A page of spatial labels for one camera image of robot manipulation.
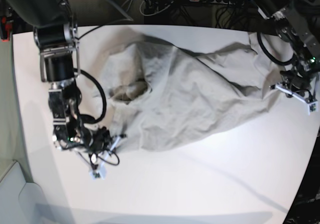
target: crumpled fabric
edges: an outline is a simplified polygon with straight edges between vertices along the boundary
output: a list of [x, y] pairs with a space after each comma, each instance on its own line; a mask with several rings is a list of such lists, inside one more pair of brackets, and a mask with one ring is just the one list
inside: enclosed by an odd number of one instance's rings
[[[109, 55], [98, 81], [107, 96], [112, 135], [127, 134], [118, 152], [167, 151], [260, 117], [277, 103], [270, 86], [279, 68], [262, 52], [234, 43], [215, 53], [136, 42]], [[92, 93], [102, 109], [98, 91]]]

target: cloth fold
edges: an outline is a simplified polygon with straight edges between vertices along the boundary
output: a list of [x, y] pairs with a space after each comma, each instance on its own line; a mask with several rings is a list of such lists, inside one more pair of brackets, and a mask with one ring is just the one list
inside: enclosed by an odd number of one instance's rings
[[267, 113], [279, 99], [269, 86], [281, 80], [280, 70], [256, 35], [249, 38], [250, 46], [234, 43], [207, 54], [141, 41], [110, 55], [98, 80], [111, 134], [128, 136], [118, 151], [167, 151]]

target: white table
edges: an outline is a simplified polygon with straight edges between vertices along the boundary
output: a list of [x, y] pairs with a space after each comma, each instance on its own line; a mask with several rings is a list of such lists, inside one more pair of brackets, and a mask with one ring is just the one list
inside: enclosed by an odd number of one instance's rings
[[[142, 34], [202, 53], [249, 44], [240, 31], [107, 26], [81, 40], [81, 68], [90, 72], [105, 50]], [[277, 50], [284, 59], [292, 54], [287, 45]], [[14, 65], [30, 168], [53, 213], [43, 206], [43, 215], [59, 223], [282, 224], [319, 130], [320, 113], [308, 116], [303, 103], [283, 97], [268, 114], [200, 142], [160, 153], [122, 153], [120, 166], [108, 166], [106, 180], [93, 181], [75, 154], [52, 144], [49, 85], [40, 81], [32, 33], [14, 36]], [[83, 77], [77, 83], [85, 98], [81, 111], [99, 115], [90, 103], [92, 84]]]

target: beige cloth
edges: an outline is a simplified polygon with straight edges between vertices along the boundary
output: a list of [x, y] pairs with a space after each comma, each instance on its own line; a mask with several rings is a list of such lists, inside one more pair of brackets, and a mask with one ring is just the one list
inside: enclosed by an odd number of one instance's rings
[[[279, 69], [255, 34], [250, 43], [196, 54], [144, 41], [110, 55], [98, 80], [111, 134], [128, 136], [118, 151], [170, 150], [267, 113], [279, 97], [269, 88], [281, 80]], [[97, 90], [93, 96], [101, 109]]]

